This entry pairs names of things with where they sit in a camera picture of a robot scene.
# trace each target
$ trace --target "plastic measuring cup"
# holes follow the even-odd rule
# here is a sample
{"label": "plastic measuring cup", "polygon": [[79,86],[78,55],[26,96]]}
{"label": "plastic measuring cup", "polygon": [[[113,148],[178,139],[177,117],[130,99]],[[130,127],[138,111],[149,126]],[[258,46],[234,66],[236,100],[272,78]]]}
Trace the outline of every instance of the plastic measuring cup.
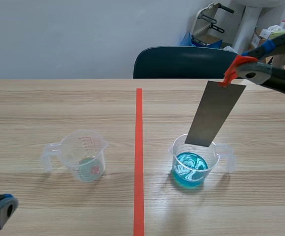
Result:
{"label": "plastic measuring cup", "polygon": [[220,158],[227,158],[226,172],[235,169],[236,158],[229,146],[211,143],[209,147],[185,144],[187,134],[178,137],[168,150],[173,155],[172,173],[181,185],[197,186],[205,180]]}
{"label": "plastic measuring cup", "polygon": [[79,181],[91,182],[105,170],[104,149],[108,143],[96,132],[79,130],[60,143],[48,144],[40,157],[45,172],[52,171],[50,157],[55,155]]}

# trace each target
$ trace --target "red tape line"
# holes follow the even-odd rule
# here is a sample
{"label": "red tape line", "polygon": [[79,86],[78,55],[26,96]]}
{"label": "red tape line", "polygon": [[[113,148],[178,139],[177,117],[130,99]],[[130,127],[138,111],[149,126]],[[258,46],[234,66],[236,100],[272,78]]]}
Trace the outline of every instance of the red tape line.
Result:
{"label": "red tape line", "polygon": [[144,236],[142,88],[137,88],[136,95],[136,136],[134,152],[133,235]]}

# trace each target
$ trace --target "orange gripper part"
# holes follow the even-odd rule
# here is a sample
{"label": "orange gripper part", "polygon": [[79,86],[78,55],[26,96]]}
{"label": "orange gripper part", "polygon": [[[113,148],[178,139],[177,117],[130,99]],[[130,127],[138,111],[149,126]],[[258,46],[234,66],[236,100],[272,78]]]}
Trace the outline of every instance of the orange gripper part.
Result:
{"label": "orange gripper part", "polygon": [[242,65],[248,62],[257,62],[257,61],[259,61],[257,58],[237,55],[237,57],[234,59],[230,67],[225,72],[223,82],[219,82],[219,85],[226,87],[232,82],[232,80],[236,79],[238,77],[236,73],[236,68],[239,65]]}

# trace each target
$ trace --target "measuring cup with blue liquid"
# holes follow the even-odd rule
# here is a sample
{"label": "measuring cup with blue liquid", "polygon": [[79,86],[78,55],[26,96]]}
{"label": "measuring cup with blue liquid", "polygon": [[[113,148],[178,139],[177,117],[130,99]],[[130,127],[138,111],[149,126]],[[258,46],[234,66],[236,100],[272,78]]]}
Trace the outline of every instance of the measuring cup with blue liquid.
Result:
{"label": "measuring cup with blue liquid", "polygon": [[220,158],[226,158],[226,172],[235,169],[236,158],[229,146],[211,143],[209,147],[185,144],[187,134],[178,137],[168,150],[173,155],[172,173],[184,187],[202,184]]}

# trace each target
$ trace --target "sink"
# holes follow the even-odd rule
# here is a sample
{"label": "sink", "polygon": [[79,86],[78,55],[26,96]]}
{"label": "sink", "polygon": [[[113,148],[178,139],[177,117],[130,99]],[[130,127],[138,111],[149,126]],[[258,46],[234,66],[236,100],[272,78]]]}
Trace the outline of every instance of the sink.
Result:
{"label": "sink", "polygon": [[285,2],[285,0],[234,0],[235,2],[251,7],[276,7]]}
{"label": "sink", "polygon": [[234,39],[233,48],[238,54],[242,54],[248,49],[252,39],[260,12],[263,7],[276,7],[285,3],[285,0],[234,0],[246,6],[245,13],[240,23],[239,29]]}

